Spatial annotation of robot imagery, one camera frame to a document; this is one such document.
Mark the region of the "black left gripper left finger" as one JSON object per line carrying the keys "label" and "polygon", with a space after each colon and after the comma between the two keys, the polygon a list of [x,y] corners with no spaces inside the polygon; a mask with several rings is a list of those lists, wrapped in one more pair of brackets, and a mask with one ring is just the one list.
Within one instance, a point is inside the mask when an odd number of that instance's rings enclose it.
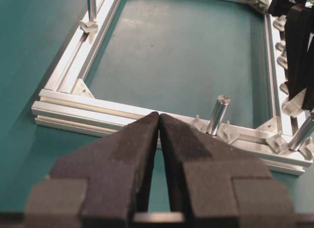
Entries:
{"label": "black left gripper left finger", "polygon": [[59,158],[35,184],[27,228],[125,228],[147,211],[158,139],[156,112]]}

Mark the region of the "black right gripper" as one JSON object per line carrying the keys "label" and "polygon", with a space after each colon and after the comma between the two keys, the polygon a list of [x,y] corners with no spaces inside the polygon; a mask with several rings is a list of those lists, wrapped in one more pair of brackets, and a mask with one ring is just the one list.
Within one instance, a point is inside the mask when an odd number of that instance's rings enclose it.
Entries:
{"label": "black right gripper", "polygon": [[287,15],[285,24],[286,51],[288,60],[289,100],[306,87],[306,58],[313,13],[305,7],[308,0],[272,0],[268,14],[275,17]]}

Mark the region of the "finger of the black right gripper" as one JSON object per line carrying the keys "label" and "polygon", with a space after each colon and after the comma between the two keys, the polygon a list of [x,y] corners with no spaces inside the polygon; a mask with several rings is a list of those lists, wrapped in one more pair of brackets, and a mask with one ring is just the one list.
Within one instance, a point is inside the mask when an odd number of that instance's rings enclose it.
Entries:
{"label": "finger of the black right gripper", "polygon": [[305,61],[302,67],[303,88],[306,89],[303,100],[302,109],[314,109],[314,38],[310,42],[310,46],[305,56]]}

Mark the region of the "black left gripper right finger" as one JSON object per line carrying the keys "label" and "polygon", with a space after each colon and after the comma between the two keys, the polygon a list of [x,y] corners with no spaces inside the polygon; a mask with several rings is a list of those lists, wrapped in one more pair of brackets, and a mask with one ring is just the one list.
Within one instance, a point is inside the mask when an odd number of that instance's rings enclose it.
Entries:
{"label": "black left gripper right finger", "polygon": [[288,189],[261,159],[169,115],[159,133],[172,211],[195,228],[292,228]]}

